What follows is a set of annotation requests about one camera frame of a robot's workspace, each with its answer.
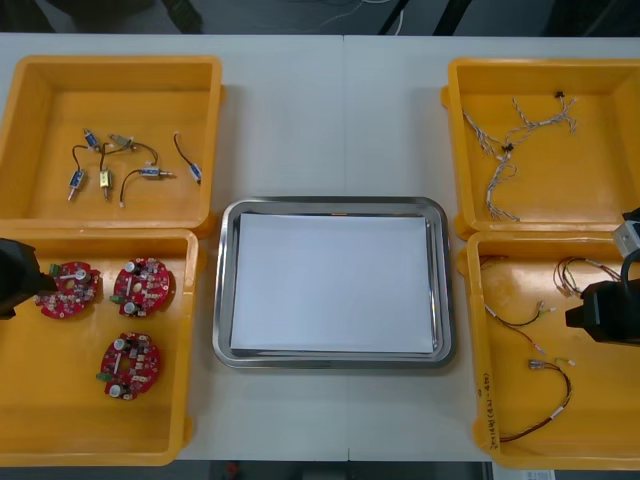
cable connector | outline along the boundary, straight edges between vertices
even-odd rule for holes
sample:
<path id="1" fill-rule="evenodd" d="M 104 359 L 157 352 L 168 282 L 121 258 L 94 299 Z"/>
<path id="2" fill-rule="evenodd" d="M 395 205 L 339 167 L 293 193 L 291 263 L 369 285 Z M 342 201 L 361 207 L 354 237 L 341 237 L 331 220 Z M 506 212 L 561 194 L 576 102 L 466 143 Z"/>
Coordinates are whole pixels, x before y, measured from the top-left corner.
<path id="1" fill-rule="evenodd" d="M 158 167 L 145 167 L 140 169 L 140 175 L 147 178 L 173 177 L 173 173 Z"/>
<path id="2" fill-rule="evenodd" d="M 91 130 L 85 128 L 84 130 L 84 139 L 87 141 L 87 145 L 89 145 L 90 150 L 95 150 L 96 152 L 100 151 L 100 142 L 93 134 Z"/>
<path id="3" fill-rule="evenodd" d="M 531 359 L 529 360 L 529 368 L 531 370 L 542 370 L 543 368 L 545 368 L 544 361 Z"/>
<path id="4" fill-rule="evenodd" d="M 69 197 L 67 200 L 70 202 L 73 199 L 73 196 L 76 194 L 80 187 L 82 186 L 82 181 L 84 180 L 84 170 L 76 170 L 73 172 L 73 176 L 71 177 L 71 181 L 69 182 L 69 188 L 71 191 L 69 192 Z"/>
<path id="5" fill-rule="evenodd" d="M 200 170 L 200 167 L 195 163 L 192 163 L 191 165 L 189 165 L 189 171 L 191 172 L 191 176 L 194 178 L 196 183 L 200 185 L 200 182 L 202 181 L 202 170 Z"/>
<path id="6" fill-rule="evenodd" d="M 118 145 L 122 149 L 131 149 L 135 150 L 135 144 L 133 142 L 133 137 L 124 137 L 122 135 L 117 135 L 115 133 L 110 133 L 107 135 L 113 142 Z"/>

floor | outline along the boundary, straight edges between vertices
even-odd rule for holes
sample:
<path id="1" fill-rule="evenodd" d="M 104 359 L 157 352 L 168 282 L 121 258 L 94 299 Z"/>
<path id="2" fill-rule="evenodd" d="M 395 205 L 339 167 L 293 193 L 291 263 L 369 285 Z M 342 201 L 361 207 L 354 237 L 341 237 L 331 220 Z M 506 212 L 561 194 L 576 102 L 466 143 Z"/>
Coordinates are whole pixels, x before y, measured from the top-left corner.
<path id="1" fill-rule="evenodd" d="M 36 0 L 59 33 L 179 33 L 160 0 L 121 19 L 79 22 Z M 397 0 L 191 0 L 207 34 L 373 35 Z M 448 0 L 410 0 L 400 35 L 431 35 Z M 538 36 L 553 0 L 474 0 L 456 35 Z M 393 34 L 397 23 L 391 28 Z"/>

white wire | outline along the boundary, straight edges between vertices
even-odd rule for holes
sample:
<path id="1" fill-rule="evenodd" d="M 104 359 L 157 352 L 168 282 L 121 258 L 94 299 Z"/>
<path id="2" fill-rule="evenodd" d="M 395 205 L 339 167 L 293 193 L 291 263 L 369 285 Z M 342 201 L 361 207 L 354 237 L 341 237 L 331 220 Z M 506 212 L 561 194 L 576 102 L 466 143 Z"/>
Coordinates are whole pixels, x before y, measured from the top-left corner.
<path id="1" fill-rule="evenodd" d="M 400 30 L 402 30 L 402 22 L 404 22 L 404 10 L 400 11 L 400 20 L 398 21 L 398 28 L 396 28 L 396 33 L 394 36 L 398 36 L 400 34 Z"/>
<path id="2" fill-rule="evenodd" d="M 467 120 L 467 123 L 476 134 L 476 138 L 478 139 L 478 143 L 480 144 L 482 151 L 486 155 L 495 156 L 498 162 L 500 162 L 493 174 L 493 177 L 491 178 L 491 181 L 489 182 L 489 185 L 487 186 L 486 205 L 487 210 L 489 210 L 489 213 L 491 214 L 491 217 L 493 219 L 502 220 L 502 217 L 506 217 L 509 220 L 513 220 L 514 222 L 520 221 L 519 217 L 512 215 L 493 204 L 494 189 L 501 183 L 515 177 L 518 173 L 518 168 L 510 163 L 511 153 L 513 152 L 514 147 L 524 142 L 536 129 L 547 125 L 554 125 L 560 122 L 567 122 L 569 124 L 569 132 L 575 133 L 577 121 L 575 118 L 569 116 L 569 110 L 575 103 L 576 99 L 574 98 L 569 103 L 565 103 L 563 96 L 559 96 L 558 98 L 560 99 L 562 111 L 556 115 L 553 115 L 551 118 L 540 122 L 530 121 L 520 108 L 520 105 L 518 105 L 518 102 L 516 102 L 516 99 L 512 98 L 513 106 L 518 112 L 518 115 L 520 116 L 520 119 L 522 120 L 524 125 L 509 130 L 507 132 L 507 135 L 505 136 L 504 142 L 498 138 L 492 137 L 480 127 L 478 127 L 478 125 L 475 124 L 469 114 L 466 111 L 462 110 L 462 114 L 464 115 L 465 120 Z M 524 133 L 517 140 L 511 140 L 511 136 L 517 132 Z M 502 147 L 505 151 L 503 155 L 500 155 L 498 153 L 496 144 Z M 513 171 L 510 175 L 503 176 L 502 174 L 507 168 L 511 168 Z"/>

electrolytic capacitor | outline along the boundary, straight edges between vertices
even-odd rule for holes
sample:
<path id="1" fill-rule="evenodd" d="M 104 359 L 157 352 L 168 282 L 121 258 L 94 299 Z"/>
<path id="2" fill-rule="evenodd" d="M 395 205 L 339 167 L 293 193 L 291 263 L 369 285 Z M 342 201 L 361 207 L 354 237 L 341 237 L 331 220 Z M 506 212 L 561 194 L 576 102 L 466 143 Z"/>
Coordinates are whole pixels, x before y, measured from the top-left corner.
<path id="1" fill-rule="evenodd" d="M 133 315 L 140 310 L 140 307 L 133 302 L 128 302 L 124 304 L 124 313 L 127 315 Z"/>
<path id="2" fill-rule="evenodd" d="M 124 271 L 130 273 L 131 275 L 140 275 L 140 272 L 142 271 L 142 265 L 140 265 L 139 263 L 127 262 L 127 264 L 124 266 Z"/>

orange tray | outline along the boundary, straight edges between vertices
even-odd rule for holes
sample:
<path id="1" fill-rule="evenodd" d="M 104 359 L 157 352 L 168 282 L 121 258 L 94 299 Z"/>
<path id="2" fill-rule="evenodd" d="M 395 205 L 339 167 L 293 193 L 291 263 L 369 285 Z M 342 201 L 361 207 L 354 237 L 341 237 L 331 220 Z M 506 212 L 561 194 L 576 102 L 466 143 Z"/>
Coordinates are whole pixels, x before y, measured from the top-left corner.
<path id="1" fill-rule="evenodd" d="M 164 465 L 190 436 L 186 417 L 198 241 L 186 230 L 0 230 L 36 248 L 40 267 L 83 260 L 102 272 L 97 301 L 67 320 L 45 317 L 33 299 L 0 321 L 0 465 Z M 173 274 L 169 305 L 148 319 L 118 314 L 108 298 L 124 263 L 162 260 Z M 102 356 L 122 332 L 151 335 L 158 382 L 127 402 L 96 380 Z"/>
<path id="2" fill-rule="evenodd" d="M 214 57 L 27 57 L 16 67 L 0 133 L 0 225 L 17 228 L 186 228 L 207 236 L 221 100 L 222 67 Z M 67 201 L 75 171 L 71 148 L 86 145 L 83 128 L 101 142 L 133 136 L 160 154 L 176 178 L 127 182 L 145 166 L 143 149 L 110 155 L 111 200 L 99 186 L 98 153 L 77 150 L 86 177 Z M 200 166 L 197 185 L 173 145 Z"/>
<path id="3" fill-rule="evenodd" d="M 506 256 L 480 267 L 480 257 Z M 622 259 L 607 233 L 481 232 L 458 258 L 469 295 L 478 419 L 478 446 L 509 468 L 640 468 L 640 347 L 595 342 L 565 325 L 564 312 L 582 300 L 555 287 L 553 270 L 565 257 L 584 256 L 619 271 Z M 572 266 L 581 288 L 609 279 L 588 265 Z M 640 275 L 640 266 L 631 277 Z M 485 311 L 485 303 L 507 321 L 532 318 L 539 301 L 557 310 L 522 331 L 541 345 L 542 356 L 517 333 Z M 520 432 L 549 416 L 562 402 L 565 384 L 553 371 L 534 371 L 530 358 L 572 359 L 564 366 L 573 384 L 567 408 L 548 425 L 509 443 L 499 434 Z"/>
<path id="4" fill-rule="evenodd" d="M 449 111 L 459 211 L 458 234 L 474 231 L 611 231 L 640 205 L 640 61 L 458 59 L 449 66 L 442 102 Z M 554 93 L 576 98 L 566 123 L 532 133 L 513 153 L 518 174 L 494 190 L 494 203 L 521 218 L 495 221 L 487 186 L 498 161 L 485 155 L 463 118 L 465 109 L 504 139 L 528 118 L 559 113 Z"/>

